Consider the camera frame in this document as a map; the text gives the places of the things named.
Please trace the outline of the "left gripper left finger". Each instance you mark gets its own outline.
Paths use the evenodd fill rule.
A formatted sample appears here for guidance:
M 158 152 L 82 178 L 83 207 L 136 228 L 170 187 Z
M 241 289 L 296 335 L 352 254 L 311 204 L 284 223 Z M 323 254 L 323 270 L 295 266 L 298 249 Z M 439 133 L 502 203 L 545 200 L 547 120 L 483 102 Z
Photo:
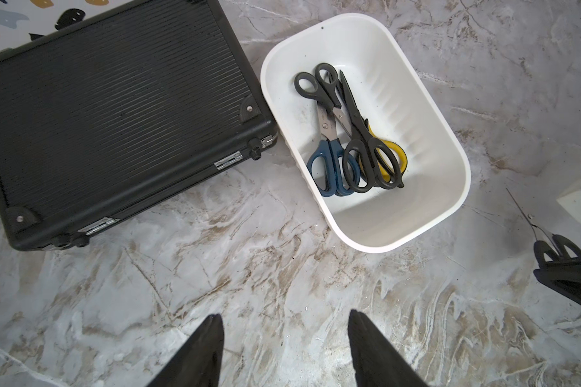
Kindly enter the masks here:
M 210 314 L 148 383 L 154 386 L 218 386 L 224 351 L 220 314 Z

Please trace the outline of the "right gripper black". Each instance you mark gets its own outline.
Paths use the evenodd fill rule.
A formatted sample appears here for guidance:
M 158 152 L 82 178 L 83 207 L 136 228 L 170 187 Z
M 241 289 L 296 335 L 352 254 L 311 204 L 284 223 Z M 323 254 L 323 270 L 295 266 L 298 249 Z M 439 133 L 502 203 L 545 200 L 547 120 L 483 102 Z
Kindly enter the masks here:
M 534 276 L 542 285 L 581 305 L 581 257 L 563 261 L 539 261 Z

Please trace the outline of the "long all-black scissors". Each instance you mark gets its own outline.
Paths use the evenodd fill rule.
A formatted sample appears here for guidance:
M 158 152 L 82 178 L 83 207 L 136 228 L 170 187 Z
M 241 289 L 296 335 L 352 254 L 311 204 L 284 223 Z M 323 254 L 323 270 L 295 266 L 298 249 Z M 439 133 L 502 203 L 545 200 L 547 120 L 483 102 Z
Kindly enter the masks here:
M 373 187 L 379 187 L 384 190 L 393 190 L 403 186 L 400 178 L 400 168 L 396 156 L 390 149 L 377 137 L 373 136 L 363 119 L 353 92 L 350 88 L 345 74 L 339 71 L 340 92 L 345 107 L 348 111 L 351 122 L 351 140 L 345 148 L 342 158 L 342 165 L 350 188 L 360 194 L 364 194 Z M 393 164 L 394 171 L 388 168 L 388 165 L 379 159 L 379 150 Z M 387 168 L 391 179 L 382 178 L 379 166 Z

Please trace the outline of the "white plastic storage box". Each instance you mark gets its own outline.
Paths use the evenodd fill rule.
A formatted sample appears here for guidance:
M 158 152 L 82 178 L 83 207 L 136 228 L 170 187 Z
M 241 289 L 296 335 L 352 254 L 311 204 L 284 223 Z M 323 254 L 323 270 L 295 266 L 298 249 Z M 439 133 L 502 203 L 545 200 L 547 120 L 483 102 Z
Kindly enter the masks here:
M 295 76 L 321 63 L 350 86 L 366 141 L 400 145 L 408 158 L 401 187 L 323 197 L 322 172 L 308 159 L 321 140 L 317 107 Z M 314 199 L 335 234 L 365 253 L 398 248 L 446 219 L 466 200 L 471 167 L 455 134 L 387 28 L 367 15 L 334 16 L 278 43 L 261 67 L 262 93 Z

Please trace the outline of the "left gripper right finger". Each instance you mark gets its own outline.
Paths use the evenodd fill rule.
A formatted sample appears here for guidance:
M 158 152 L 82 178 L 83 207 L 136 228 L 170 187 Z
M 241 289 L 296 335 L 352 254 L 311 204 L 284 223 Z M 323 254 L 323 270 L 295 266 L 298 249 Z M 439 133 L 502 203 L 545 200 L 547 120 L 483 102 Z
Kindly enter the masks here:
M 427 386 L 366 314 L 350 311 L 348 336 L 357 386 Z

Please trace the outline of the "small black thin scissors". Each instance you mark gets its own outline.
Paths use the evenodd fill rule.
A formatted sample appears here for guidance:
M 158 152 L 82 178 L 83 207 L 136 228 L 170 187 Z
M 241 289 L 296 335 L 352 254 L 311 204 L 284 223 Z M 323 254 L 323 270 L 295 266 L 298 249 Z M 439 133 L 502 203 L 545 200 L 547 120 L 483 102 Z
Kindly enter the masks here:
M 534 256 L 541 269 L 545 268 L 549 262 L 581 258 L 581 248 L 576 243 L 563 235 L 549 232 L 545 227 L 536 224 L 529 214 L 523 211 L 511 191 L 509 189 L 506 189 L 506 191 L 534 234 Z

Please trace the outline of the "blue handled scissors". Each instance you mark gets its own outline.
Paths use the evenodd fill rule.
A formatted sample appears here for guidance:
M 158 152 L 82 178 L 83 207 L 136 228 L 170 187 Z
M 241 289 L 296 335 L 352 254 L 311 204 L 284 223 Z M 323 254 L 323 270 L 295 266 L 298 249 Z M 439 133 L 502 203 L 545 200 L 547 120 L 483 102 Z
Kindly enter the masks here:
M 342 147 L 337 135 L 336 120 L 327 112 L 321 103 L 316 103 L 317 119 L 321 131 L 321 141 L 316 151 L 308 160 L 307 168 L 317 188 L 324 198 L 334 195 L 339 197 L 350 196 L 354 191 L 345 179 L 344 169 L 341 165 L 345 149 Z M 317 159 L 323 160 L 323 172 L 315 177 L 313 165 Z

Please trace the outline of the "yellow handled scissors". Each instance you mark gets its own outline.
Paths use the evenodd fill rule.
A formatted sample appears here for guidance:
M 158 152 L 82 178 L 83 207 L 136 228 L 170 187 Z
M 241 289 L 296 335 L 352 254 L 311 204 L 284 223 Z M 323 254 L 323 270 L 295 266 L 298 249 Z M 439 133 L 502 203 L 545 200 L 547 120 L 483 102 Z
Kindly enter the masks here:
M 394 143 L 390 140 L 385 140 L 380 138 L 380 140 L 390 149 L 390 151 L 396 156 L 399 168 L 400 168 L 400 173 L 399 176 L 400 178 L 403 177 L 404 173 L 407 170 L 408 167 L 408 156 L 406 154 L 406 152 L 403 150 L 403 148 L 400 147 L 400 145 L 398 145 L 397 143 Z M 381 161 L 384 161 L 387 165 L 388 168 L 392 171 L 394 171 L 394 167 L 393 164 L 386 158 L 386 156 L 382 153 L 381 150 L 379 150 L 379 159 Z M 386 179 L 386 180 L 390 180 L 391 176 L 390 174 L 387 172 L 387 168 L 383 167 L 382 165 L 379 166 L 379 170 L 381 172 L 382 178 Z

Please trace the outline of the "black handled steel scissors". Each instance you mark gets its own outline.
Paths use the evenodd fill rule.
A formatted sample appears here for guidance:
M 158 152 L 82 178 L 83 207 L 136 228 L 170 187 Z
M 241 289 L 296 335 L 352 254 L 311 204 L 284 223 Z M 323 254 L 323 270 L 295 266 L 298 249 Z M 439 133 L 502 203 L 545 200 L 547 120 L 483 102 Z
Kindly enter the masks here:
M 340 122 L 347 135 L 352 136 L 350 119 L 342 111 L 342 103 L 337 96 L 338 72 L 331 64 L 318 64 L 314 74 L 308 72 L 296 74 L 294 86 L 302 97 L 321 104 L 328 113 Z

